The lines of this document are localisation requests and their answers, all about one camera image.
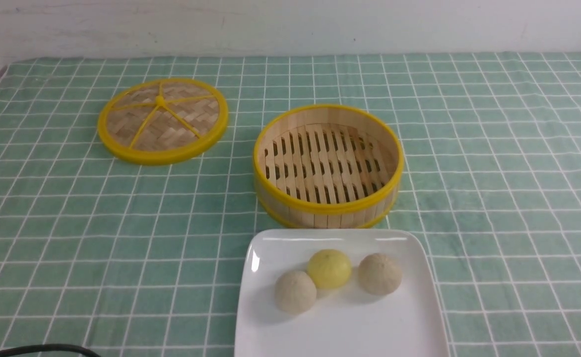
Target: green tablecloth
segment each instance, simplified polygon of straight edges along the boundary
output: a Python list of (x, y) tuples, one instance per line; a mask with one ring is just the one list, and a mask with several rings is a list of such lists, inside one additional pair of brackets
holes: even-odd
[[(167, 167), (114, 160), (97, 115), (134, 84), (224, 93), (221, 142)], [(380, 228), (426, 247), (455, 357), (581, 356), (581, 53), (36, 59), (0, 80), (0, 348), (233, 355), (261, 126), (313, 103), (403, 140)]]

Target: white wall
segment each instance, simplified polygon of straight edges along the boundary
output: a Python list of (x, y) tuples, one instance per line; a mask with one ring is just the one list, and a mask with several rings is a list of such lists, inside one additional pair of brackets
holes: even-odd
[(581, 50), (581, 0), (0, 0), (0, 64), (503, 50)]

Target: black cable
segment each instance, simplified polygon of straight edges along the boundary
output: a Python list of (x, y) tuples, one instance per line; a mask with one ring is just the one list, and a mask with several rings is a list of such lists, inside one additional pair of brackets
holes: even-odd
[(100, 357), (97, 353), (87, 348), (81, 346), (75, 346), (72, 344), (39, 344), (32, 346), (22, 346), (17, 348), (10, 348), (8, 350), (1, 350), (0, 357), (11, 357), (18, 355), (25, 355), (27, 353), (37, 353), (37, 352), (74, 352), (80, 353), (86, 357)]

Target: lid center knob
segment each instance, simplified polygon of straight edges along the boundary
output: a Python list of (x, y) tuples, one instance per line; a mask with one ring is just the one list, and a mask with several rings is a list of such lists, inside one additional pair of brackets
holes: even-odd
[(156, 105), (165, 108), (167, 106), (167, 102), (165, 102), (165, 97), (163, 97), (162, 95), (158, 95), (156, 97)]

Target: yellow spoke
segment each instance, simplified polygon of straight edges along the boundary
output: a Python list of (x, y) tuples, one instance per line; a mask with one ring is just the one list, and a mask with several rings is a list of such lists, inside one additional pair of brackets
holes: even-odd
[(129, 109), (129, 108), (138, 108), (138, 107), (153, 107), (156, 103), (154, 102), (149, 102), (149, 103), (134, 103), (134, 104), (129, 104), (128, 106), (122, 106), (122, 107), (114, 107), (111, 108), (111, 111), (120, 111), (123, 109)]
[(180, 98), (180, 99), (171, 99), (171, 100), (167, 100), (166, 103), (167, 104), (182, 103), (182, 102), (189, 102), (191, 100), (200, 100), (200, 99), (205, 99), (205, 98), (213, 98), (213, 96), (212, 95), (199, 95), (197, 97), (186, 97), (186, 98)]
[(197, 130), (196, 130), (194, 127), (193, 127), (193, 126), (191, 126), (191, 124), (189, 124), (189, 123), (188, 123), (186, 120), (182, 119), (182, 118), (181, 118), (181, 116), (177, 115), (177, 114), (175, 113), (175, 111), (171, 110), (171, 109), (170, 109), (170, 108), (168, 108), (167, 106), (165, 106), (165, 109), (166, 109), (166, 110), (167, 110), (167, 111), (168, 111), (168, 112), (169, 112), (171, 115), (173, 115), (173, 117), (174, 117), (174, 118), (176, 118), (177, 120), (179, 120), (179, 121), (182, 123), (182, 125), (186, 126), (186, 127), (187, 127), (187, 129), (189, 129), (191, 132), (193, 132), (193, 134), (194, 134), (195, 136), (197, 136), (198, 138), (201, 138), (201, 136), (200, 136), (200, 133), (198, 133), (198, 131), (197, 131)]
[(129, 144), (128, 146), (129, 148), (132, 148), (136, 144), (136, 141), (138, 141), (138, 138), (140, 137), (140, 133), (145, 129), (145, 126), (147, 126), (148, 122), (151, 120), (151, 117), (154, 116), (158, 108), (160, 108), (160, 106), (155, 106), (154, 109), (152, 109), (152, 111), (149, 113), (149, 115), (147, 115), (145, 120), (142, 121), (142, 124), (140, 124), (140, 128), (138, 128), (138, 131), (136, 131), (136, 135), (134, 135), (133, 139), (131, 140), (131, 144)]

